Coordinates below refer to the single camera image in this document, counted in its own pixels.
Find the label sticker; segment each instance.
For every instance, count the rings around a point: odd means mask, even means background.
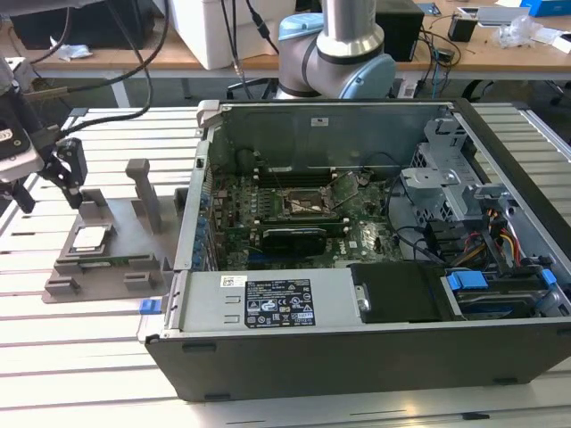
[[[315,325],[309,279],[248,281],[244,323],[249,328]]]
[[[311,118],[311,126],[314,127],[328,127],[329,118]]]
[[[221,276],[220,287],[245,287],[248,276]]]

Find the blue latch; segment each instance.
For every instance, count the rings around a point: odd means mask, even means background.
[[[456,290],[486,290],[489,285],[479,270],[461,270],[447,276],[448,284]]]
[[[542,277],[545,283],[547,283],[549,287],[552,287],[557,283],[557,278],[553,275],[553,272],[551,272],[549,269],[542,270]]]
[[[145,299],[139,306],[140,315],[160,315],[161,301],[156,299]]]

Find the electronic device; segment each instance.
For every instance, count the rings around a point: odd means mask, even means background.
[[[462,6],[458,10],[478,20],[481,27],[509,25],[515,18],[529,14],[529,7]]]
[[[472,18],[472,16],[466,13],[452,16],[452,22],[448,29],[448,38],[452,42],[469,42],[477,23],[476,18]]]
[[[137,48],[145,47],[147,38],[153,33],[153,0],[113,0],[113,3]],[[71,15],[72,25],[66,44],[130,49],[105,3],[74,9]],[[26,49],[52,47],[50,37],[60,39],[65,21],[66,9],[12,16],[14,32]]]
[[[181,399],[528,383],[571,355],[571,227],[468,102],[197,118],[164,323],[143,322]]]
[[[377,2],[376,22],[385,32],[385,53],[397,62],[412,61],[424,17],[412,0]]]

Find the black box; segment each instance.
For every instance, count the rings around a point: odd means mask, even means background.
[[[153,32],[153,0],[113,0],[138,49]],[[12,16],[16,35],[26,49],[49,49],[50,37],[59,40],[65,27],[66,9]],[[130,49],[105,2],[71,11],[71,30],[66,45],[90,48]]]
[[[424,17],[412,0],[378,1],[377,24],[385,31],[385,53],[397,62],[412,61]]]
[[[452,23],[448,29],[448,38],[452,42],[469,42],[477,23],[478,21],[475,18],[468,19],[452,16]]]

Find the cardboard box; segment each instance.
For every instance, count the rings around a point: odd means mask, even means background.
[[[571,0],[522,0],[531,16],[571,15]]]

